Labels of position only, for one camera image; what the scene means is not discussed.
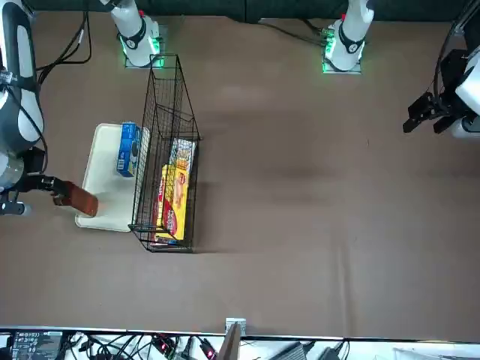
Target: black wire basket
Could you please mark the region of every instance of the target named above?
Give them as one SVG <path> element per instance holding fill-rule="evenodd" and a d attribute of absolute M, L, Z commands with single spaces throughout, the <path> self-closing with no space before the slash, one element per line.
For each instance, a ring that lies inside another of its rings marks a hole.
<path fill-rule="evenodd" d="M 148 251 L 191 253 L 200 134 L 179 57 L 152 64 L 129 227 Z"/>

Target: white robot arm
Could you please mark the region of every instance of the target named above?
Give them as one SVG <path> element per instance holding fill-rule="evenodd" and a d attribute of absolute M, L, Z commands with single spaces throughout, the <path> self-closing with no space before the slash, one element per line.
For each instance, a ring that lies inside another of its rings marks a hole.
<path fill-rule="evenodd" d="M 157 22 L 144 14 L 140 16 L 135 0 L 100 2 L 110 11 L 128 60 L 138 68 L 149 66 L 160 52 Z"/>
<path fill-rule="evenodd" d="M 374 20 L 373 0 L 349 0 L 345 20 L 337 20 L 330 29 L 334 40 L 325 52 L 325 61 L 336 71 L 352 70 L 365 45 L 365 35 Z"/>
<path fill-rule="evenodd" d="M 134 0 L 100 2 L 110 11 L 130 63 L 149 66 L 160 52 L 158 24 L 140 16 Z M 0 0 L 0 53 L 0 215 L 24 215 L 27 208 L 17 201 L 19 192 L 38 189 L 66 197 L 72 186 L 81 189 L 43 174 L 44 152 L 35 144 L 43 139 L 44 118 L 29 9 L 22 0 Z"/>

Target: wire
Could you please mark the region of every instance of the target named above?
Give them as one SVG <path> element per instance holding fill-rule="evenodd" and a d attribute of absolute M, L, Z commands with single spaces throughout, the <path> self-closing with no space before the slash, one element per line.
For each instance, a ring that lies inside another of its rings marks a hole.
<path fill-rule="evenodd" d="M 39 77 L 38 77 L 38 83 L 43 84 L 45 79 L 48 77 L 50 72 L 53 70 L 53 68 L 56 65 L 66 65 L 66 64 L 71 64 L 71 65 L 80 65 L 80 64 L 85 64 L 90 59 L 92 58 L 92 37 L 90 34 L 90 18 L 89 18 L 89 0 L 84 0 L 85 4 L 85 11 L 83 11 L 83 18 L 82 22 L 80 24 L 80 27 L 76 31 L 75 35 L 72 37 L 68 45 L 65 47 L 65 49 L 61 52 L 60 56 L 52 63 L 38 67 L 36 70 L 41 71 Z M 80 43 L 82 42 L 83 35 L 85 32 L 85 28 L 87 29 L 88 32 L 88 56 L 86 59 L 81 60 L 81 61 L 67 61 L 69 58 L 71 58 L 77 50 L 80 48 Z M 75 48 L 71 50 L 71 47 L 73 46 L 74 42 L 77 41 L 77 44 Z"/>
<path fill-rule="evenodd" d="M 310 22 L 308 19 L 300 19 L 308 28 L 316 35 L 321 35 L 323 28 L 318 28 Z"/>
<path fill-rule="evenodd" d="M 284 29 L 282 29 L 282 28 L 279 28 L 279 27 L 276 26 L 276 25 L 268 24 L 267 22 L 258 22 L 258 25 L 266 26 L 266 27 L 268 27 L 268 28 L 272 28 L 272 29 L 278 30 L 279 32 L 281 32 L 281 33 L 283 33 L 283 34 L 285 34 L 285 35 L 289 35 L 289 36 L 292 37 L 292 38 L 295 38 L 295 39 L 304 41 L 304 42 L 309 43 L 309 44 L 313 44 L 313 45 L 317 45 L 317 46 L 322 46 L 322 42 L 321 42 L 321 41 L 316 41 L 315 39 L 313 39 L 313 38 L 311 38 L 311 37 L 308 37 L 308 36 L 293 34 L 292 32 L 289 32 L 289 31 L 287 31 L 287 30 L 284 30 Z"/>
<path fill-rule="evenodd" d="M 40 140 L 43 144 L 43 150 L 45 151 L 45 158 L 44 158 L 44 162 L 43 162 L 43 167 L 42 167 L 42 170 L 40 171 L 40 174 L 43 174 L 43 173 L 45 173 L 45 170 L 47 169 L 47 166 L 48 166 L 47 141 L 45 140 L 44 135 L 42 134 L 40 128 L 37 126 L 35 121 L 33 121 L 33 118 L 30 116 L 29 112 L 25 109 L 25 107 L 22 106 L 20 101 L 15 96 L 14 92 L 10 89 L 10 86 L 5 86 L 5 88 L 7 89 L 8 94 L 10 94 L 10 96 L 13 98 L 13 101 L 15 102 L 15 104 L 19 107 L 19 109 L 22 111 L 22 113 L 25 115 L 25 117 L 30 121 L 31 126 L 33 126 L 35 131 L 37 131 L 37 135 L 40 137 Z"/>

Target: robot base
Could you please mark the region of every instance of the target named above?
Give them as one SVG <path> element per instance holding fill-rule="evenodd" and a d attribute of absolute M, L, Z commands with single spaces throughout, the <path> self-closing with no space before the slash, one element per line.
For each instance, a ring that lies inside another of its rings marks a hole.
<path fill-rule="evenodd" d="M 340 71 L 335 69 L 328 61 L 326 61 L 325 57 L 322 59 L 322 72 L 324 74 L 352 74 L 352 75 L 362 75 L 362 66 L 360 62 L 348 71 Z"/>
<path fill-rule="evenodd" d="M 167 26 L 159 25 L 157 22 L 152 22 L 152 25 L 154 26 L 152 32 L 157 35 L 155 37 L 156 40 L 154 41 L 154 44 L 152 46 L 157 47 L 157 49 L 155 49 L 157 55 L 153 55 L 154 53 L 152 52 L 152 54 L 150 55 L 152 58 L 150 64 L 147 64 L 145 66 L 136 66 L 131 63 L 131 61 L 128 59 L 124 52 L 124 65 L 126 69 L 161 69 L 164 66 L 164 58 L 162 55 L 165 53 L 167 45 Z"/>
<path fill-rule="evenodd" d="M 334 24 L 330 25 L 325 30 L 326 44 L 322 51 L 322 72 L 324 74 L 362 74 L 362 66 L 360 65 L 360 59 L 362 58 L 363 45 L 354 54 L 347 53 L 345 46 L 341 43 L 339 37 L 339 27 L 341 26 L 341 20 L 337 20 Z M 333 60 L 335 64 L 340 66 L 343 69 L 349 70 L 340 70 L 333 65 Z"/>

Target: table surface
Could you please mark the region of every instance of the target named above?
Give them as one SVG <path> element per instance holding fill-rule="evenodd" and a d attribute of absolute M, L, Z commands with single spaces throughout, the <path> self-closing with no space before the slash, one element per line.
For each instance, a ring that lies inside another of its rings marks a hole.
<path fill-rule="evenodd" d="M 38 65 L 80 19 L 40 14 Z M 26 194 L 30 217 L 0 219 L 0 323 L 221 332 L 244 317 L 250 334 L 478 340 L 480 143 L 401 127 L 449 24 L 374 23 L 363 75 L 332 76 L 319 48 L 274 29 L 160 21 L 204 139 L 201 253 L 148 253 Z M 48 173 L 77 184 L 97 125 L 140 121 L 148 78 L 123 68 L 107 14 L 91 32 L 91 61 L 40 93 Z"/>

